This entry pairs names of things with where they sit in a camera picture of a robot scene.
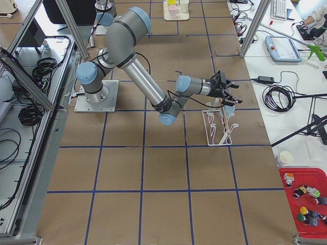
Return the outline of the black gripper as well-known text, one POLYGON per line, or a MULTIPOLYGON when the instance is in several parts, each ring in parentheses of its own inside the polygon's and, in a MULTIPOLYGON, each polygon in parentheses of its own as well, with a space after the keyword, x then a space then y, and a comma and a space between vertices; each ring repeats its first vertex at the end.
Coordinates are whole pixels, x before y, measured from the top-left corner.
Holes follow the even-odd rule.
POLYGON ((211 86, 208 96, 216 97, 222 99, 222 105, 234 106, 236 104, 241 104, 243 101, 240 99, 234 99, 230 89, 238 89, 239 85, 235 84, 229 79, 226 79, 226 83, 215 83, 209 79, 206 82, 211 86))

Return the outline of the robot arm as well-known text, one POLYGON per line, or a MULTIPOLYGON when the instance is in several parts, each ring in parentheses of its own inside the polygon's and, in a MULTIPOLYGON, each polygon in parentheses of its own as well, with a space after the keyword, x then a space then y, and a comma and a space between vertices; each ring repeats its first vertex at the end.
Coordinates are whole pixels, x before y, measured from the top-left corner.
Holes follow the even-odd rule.
POLYGON ((96 20, 99 25, 108 27, 117 17, 117 11, 114 0, 96 0, 96 20))
POLYGON ((242 100, 232 96, 230 90, 238 85, 218 71, 209 79, 179 75, 176 92, 164 92, 136 58, 135 45, 151 30, 148 14, 140 7, 131 7, 109 25, 106 46, 95 61, 80 64, 77 78, 84 89, 86 100, 91 104, 104 102, 109 89, 102 80, 115 67, 122 69, 160 113, 159 121, 172 125, 193 94, 221 98, 224 106, 234 106, 242 100))

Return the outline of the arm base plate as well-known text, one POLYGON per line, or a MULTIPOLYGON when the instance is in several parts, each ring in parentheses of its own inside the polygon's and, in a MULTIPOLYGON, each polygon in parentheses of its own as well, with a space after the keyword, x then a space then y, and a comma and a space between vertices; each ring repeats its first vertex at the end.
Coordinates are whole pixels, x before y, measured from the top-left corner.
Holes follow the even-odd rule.
POLYGON ((102 80, 103 87, 98 93, 90 94, 80 87, 75 104, 76 113, 114 113, 119 90, 119 80, 102 80))

